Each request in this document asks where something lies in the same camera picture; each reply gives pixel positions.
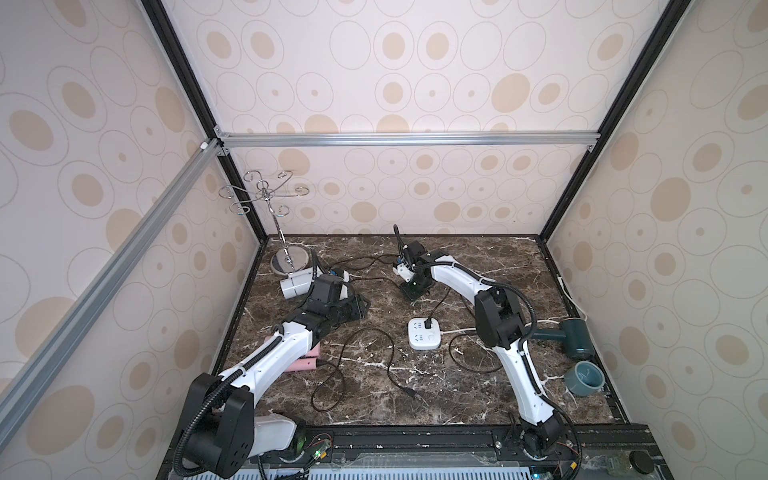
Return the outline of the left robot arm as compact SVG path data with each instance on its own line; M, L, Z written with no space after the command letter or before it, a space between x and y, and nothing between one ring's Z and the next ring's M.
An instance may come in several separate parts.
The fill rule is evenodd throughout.
M253 456L296 445L297 421L280 414L257 416L256 404L295 361L342 324L363 319L369 308L370 301L343 278L322 274L266 343L218 375L196 377L171 442L174 473L229 478Z

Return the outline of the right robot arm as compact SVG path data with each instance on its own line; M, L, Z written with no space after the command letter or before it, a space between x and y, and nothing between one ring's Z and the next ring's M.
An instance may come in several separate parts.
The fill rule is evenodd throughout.
M528 340L538 318L530 300L517 287L485 277L440 250L405 242L398 226L393 231L398 246L393 271L403 279L403 294L416 300L441 283L473 303L475 333L499 358L515 394L521 448L533 460L546 458L573 425L546 395L531 360Z

